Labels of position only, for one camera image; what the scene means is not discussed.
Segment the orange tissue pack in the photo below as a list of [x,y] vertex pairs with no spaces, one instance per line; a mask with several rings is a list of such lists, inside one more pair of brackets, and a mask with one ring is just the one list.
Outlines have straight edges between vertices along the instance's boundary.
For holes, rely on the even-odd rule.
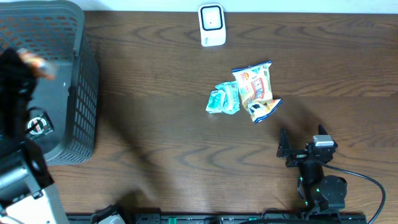
[[21,60],[33,70],[34,77],[54,80],[58,66],[25,48],[17,50]]

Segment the roll of tape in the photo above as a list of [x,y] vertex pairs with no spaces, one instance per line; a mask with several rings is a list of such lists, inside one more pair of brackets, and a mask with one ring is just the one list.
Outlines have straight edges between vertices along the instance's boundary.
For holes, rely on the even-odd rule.
[[46,112],[32,118],[27,123],[27,137],[38,139],[54,131],[54,126]]

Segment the green wet wipes pack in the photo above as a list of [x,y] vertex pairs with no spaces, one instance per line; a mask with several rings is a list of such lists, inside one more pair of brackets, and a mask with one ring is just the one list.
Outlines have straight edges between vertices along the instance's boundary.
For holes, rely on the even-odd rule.
[[215,86],[217,90],[223,90],[226,95],[223,103],[222,112],[235,114],[240,110],[239,86],[237,81],[224,82]]

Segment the small green wipes pack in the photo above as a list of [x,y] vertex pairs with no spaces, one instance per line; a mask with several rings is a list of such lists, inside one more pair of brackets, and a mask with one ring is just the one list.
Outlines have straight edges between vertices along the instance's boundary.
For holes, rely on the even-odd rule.
[[213,90],[210,93],[208,104],[206,106],[206,111],[209,114],[221,113],[223,110],[223,104],[225,100],[226,93],[223,90]]

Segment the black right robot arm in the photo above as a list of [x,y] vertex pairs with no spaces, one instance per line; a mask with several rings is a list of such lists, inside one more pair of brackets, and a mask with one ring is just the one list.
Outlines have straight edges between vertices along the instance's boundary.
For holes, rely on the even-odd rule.
[[277,157],[285,159],[286,167],[297,167],[299,171],[297,191],[305,200],[307,208],[303,216],[337,213],[345,208],[347,183],[342,177],[325,175],[323,166],[333,159],[338,145],[319,125],[314,135],[303,149],[293,149],[286,130],[280,131]]

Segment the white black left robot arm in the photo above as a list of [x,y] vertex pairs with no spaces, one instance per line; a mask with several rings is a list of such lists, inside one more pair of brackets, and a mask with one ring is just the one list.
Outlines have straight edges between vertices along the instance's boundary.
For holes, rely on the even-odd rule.
[[128,223],[117,205],[67,214],[36,139],[53,131],[45,110],[29,105],[40,78],[53,79],[44,59],[24,49],[1,53],[1,223]]

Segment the white barcode scanner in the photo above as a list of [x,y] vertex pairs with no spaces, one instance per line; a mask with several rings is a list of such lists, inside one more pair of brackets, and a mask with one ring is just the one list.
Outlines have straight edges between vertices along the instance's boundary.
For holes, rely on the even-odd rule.
[[214,47],[226,42],[224,9],[218,3],[204,4],[198,9],[200,38],[203,47]]

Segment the black plastic mesh basket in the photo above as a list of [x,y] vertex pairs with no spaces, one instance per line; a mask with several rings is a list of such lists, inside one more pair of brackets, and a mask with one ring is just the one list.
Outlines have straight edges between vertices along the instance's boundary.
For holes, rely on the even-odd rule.
[[83,10],[70,1],[1,4],[1,50],[25,48],[58,66],[54,80],[39,80],[29,104],[54,126],[35,141],[50,166],[85,162],[94,151],[99,68],[84,28]]

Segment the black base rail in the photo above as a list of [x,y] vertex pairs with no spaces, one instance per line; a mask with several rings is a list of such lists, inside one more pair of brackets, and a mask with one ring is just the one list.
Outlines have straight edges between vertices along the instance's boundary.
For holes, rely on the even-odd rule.
[[364,215],[312,215],[307,220],[298,215],[267,212],[263,215],[179,215],[136,213],[122,215],[122,221],[135,224],[239,224],[239,223],[342,223],[366,224]]

